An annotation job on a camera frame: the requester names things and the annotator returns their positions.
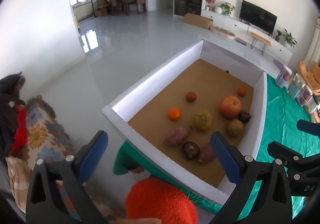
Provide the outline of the dark mangosteen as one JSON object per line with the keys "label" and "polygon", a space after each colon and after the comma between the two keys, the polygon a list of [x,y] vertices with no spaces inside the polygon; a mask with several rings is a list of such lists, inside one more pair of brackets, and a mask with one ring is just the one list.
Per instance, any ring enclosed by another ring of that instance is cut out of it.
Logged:
{"label": "dark mangosteen", "polygon": [[246,124],[251,119],[251,114],[247,110],[241,110],[238,115],[238,120]]}
{"label": "dark mangosteen", "polygon": [[197,158],[200,154],[200,148],[199,146],[194,143],[194,142],[185,142],[182,145],[182,150],[181,150],[183,156],[187,160],[194,160]]}

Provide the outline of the white cardboard box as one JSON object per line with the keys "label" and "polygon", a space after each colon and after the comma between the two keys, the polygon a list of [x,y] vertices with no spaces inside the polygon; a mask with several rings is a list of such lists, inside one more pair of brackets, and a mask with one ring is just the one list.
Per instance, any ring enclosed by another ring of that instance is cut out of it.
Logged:
{"label": "white cardboard box", "polygon": [[[159,68],[127,89],[103,108],[103,113],[136,151],[153,166],[203,201],[224,204],[234,189],[217,160],[201,163],[187,160],[181,147],[166,147],[166,134],[177,126],[193,125],[195,115],[207,111],[212,127],[207,131],[192,128],[189,141],[204,147],[213,132],[226,132],[227,119],[219,113],[219,105],[227,96],[236,96],[243,87],[247,93],[241,107],[251,114],[239,137],[228,142],[244,155],[256,157],[261,143],[266,115],[267,74],[244,59],[214,43],[200,40],[184,49]],[[197,94],[194,102],[185,95]],[[178,108],[177,121],[168,111]]]}

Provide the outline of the red-label tin can left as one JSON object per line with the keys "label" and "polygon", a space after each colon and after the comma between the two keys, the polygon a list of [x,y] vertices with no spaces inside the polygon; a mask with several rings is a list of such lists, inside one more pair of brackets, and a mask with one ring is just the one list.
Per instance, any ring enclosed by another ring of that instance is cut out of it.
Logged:
{"label": "red-label tin can left", "polygon": [[284,65],[275,80],[276,86],[281,89],[286,84],[291,75],[292,70]]}

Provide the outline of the black television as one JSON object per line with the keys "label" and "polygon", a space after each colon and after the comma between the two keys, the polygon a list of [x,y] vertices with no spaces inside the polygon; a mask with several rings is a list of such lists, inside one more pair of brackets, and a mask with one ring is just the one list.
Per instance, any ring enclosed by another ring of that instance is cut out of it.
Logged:
{"label": "black television", "polygon": [[269,35],[273,34],[277,21],[276,15],[245,0],[242,1],[239,18],[262,29]]}

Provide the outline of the red apple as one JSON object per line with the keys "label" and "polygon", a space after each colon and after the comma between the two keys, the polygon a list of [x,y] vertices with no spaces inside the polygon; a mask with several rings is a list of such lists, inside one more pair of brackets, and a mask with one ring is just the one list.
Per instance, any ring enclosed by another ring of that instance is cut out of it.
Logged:
{"label": "red apple", "polygon": [[226,119],[233,119],[241,112],[241,102],[235,96],[225,97],[219,106],[220,114]]}

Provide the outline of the orange tangerine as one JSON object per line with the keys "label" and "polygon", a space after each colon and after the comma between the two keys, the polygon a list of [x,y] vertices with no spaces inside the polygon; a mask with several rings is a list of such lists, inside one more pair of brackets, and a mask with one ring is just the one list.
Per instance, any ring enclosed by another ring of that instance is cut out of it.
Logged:
{"label": "orange tangerine", "polygon": [[168,118],[172,121],[177,121],[181,117],[181,111],[178,108],[171,108],[168,111]]}
{"label": "orange tangerine", "polygon": [[240,97],[244,97],[246,95],[247,91],[245,88],[243,87],[239,87],[237,89],[237,94],[240,96]]}

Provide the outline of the clear jar white contents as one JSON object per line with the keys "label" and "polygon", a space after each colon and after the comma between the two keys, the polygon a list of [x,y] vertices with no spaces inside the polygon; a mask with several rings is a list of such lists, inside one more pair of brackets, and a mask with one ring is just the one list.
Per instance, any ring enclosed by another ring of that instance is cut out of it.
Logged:
{"label": "clear jar white contents", "polygon": [[311,115],[319,106],[319,95],[313,94],[305,105],[306,112]]}

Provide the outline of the yellow-green pear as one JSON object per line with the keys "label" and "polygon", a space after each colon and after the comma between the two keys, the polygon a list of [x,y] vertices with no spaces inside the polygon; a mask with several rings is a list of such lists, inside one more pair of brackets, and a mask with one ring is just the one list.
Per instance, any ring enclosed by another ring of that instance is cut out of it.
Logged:
{"label": "yellow-green pear", "polygon": [[242,121],[233,119],[226,126],[226,131],[230,137],[237,137],[243,133],[244,125]]}
{"label": "yellow-green pear", "polygon": [[201,131],[207,131],[212,127],[212,115],[207,111],[199,112],[193,119],[195,128]]}

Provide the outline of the dining table with chairs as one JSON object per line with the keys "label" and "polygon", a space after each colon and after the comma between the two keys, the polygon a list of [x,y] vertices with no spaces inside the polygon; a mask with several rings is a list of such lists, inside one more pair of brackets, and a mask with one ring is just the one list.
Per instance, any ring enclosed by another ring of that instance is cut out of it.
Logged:
{"label": "dining table with chairs", "polygon": [[125,15],[130,14],[131,6],[136,7],[138,14],[146,13],[146,0],[97,0],[97,9],[95,11],[97,16],[110,12],[112,16],[117,16],[120,9],[125,12]]}

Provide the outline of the sweet potato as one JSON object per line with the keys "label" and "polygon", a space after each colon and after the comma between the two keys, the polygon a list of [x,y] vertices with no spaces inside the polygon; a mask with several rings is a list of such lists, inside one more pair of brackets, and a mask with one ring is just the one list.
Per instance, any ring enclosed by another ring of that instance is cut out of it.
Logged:
{"label": "sweet potato", "polygon": [[207,163],[216,158],[210,143],[206,144],[200,152],[199,161],[201,163]]}
{"label": "sweet potato", "polygon": [[191,130],[191,125],[177,126],[166,134],[163,144],[167,147],[179,145],[189,136]]}

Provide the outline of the orange tangerine front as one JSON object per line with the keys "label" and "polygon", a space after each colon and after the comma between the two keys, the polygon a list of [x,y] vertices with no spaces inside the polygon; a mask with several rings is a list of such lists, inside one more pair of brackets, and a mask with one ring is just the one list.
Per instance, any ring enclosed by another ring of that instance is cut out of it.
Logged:
{"label": "orange tangerine front", "polygon": [[178,108],[171,108],[168,111],[168,118],[172,121],[177,121],[181,117],[181,111]]}

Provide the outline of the small wooden side table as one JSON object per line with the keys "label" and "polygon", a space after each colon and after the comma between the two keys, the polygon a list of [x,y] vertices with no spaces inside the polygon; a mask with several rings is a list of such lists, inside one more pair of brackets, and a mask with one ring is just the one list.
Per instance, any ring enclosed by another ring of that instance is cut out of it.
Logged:
{"label": "small wooden side table", "polygon": [[251,33],[252,36],[252,41],[251,41],[251,48],[254,48],[257,42],[260,42],[262,44],[261,46],[261,54],[263,55],[265,53],[265,50],[267,47],[271,47],[271,42],[266,39],[263,38],[262,36],[252,32]]}

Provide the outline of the green potted plant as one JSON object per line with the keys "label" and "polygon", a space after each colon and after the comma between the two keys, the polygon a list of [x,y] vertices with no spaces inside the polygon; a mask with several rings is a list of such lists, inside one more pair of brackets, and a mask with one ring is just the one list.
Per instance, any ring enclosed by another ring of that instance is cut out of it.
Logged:
{"label": "green potted plant", "polygon": [[222,9],[222,14],[225,16],[230,16],[235,10],[235,6],[229,2],[224,2],[219,6]]}
{"label": "green potted plant", "polygon": [[291,32],[288,32],[286,29],[284,29],[284,41],[287,43],[290,47],[294,48],[297,45],[297,40],[292,36]]}

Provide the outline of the clear jar blue label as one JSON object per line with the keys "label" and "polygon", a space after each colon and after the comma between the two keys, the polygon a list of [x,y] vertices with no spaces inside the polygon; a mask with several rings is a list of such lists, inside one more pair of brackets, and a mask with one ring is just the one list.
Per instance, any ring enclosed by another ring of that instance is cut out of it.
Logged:
{"label": "clear jar blue label", "polygon": [[293,76],[291,83],[287,87],[287,93],[292,99],[295,99],[304,87],[305,87],[304,79],[300,74],[296,73]]}

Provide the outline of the small reddish fruit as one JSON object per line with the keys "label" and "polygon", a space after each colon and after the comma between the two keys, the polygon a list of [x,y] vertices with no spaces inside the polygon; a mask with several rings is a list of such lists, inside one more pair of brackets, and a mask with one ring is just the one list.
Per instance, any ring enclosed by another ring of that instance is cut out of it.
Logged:
{"label": "small reddish fruit", "polygon": [[185,98],[187,102],[194,102],[197,99],[197,94],[195,92],[189,91],[186,93]]}

